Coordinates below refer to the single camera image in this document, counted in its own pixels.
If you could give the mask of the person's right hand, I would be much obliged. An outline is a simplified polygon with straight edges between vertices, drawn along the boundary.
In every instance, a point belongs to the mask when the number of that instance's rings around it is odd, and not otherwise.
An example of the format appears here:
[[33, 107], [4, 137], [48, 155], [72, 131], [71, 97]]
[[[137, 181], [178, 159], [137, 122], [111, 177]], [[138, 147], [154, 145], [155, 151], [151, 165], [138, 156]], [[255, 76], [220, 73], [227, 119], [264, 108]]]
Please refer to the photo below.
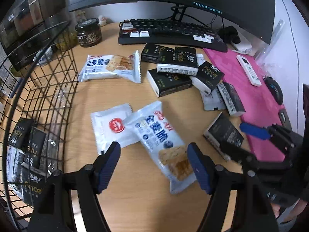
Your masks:
[[284, 211], [282, 214], [280, 213], [281, 206], [279, 206], [278, 204], [271, 203], [271, 207], [273, 209], [275, 218], [279, 220], [278, 223], [285, 223], [293, 220], [295, 217], [300, 215], [300, 213], [305, 210], [307, 204], [308, 202], [299, 199], [297, 203], [295, 203], [292, 207], [288, 208], [288, 210]]

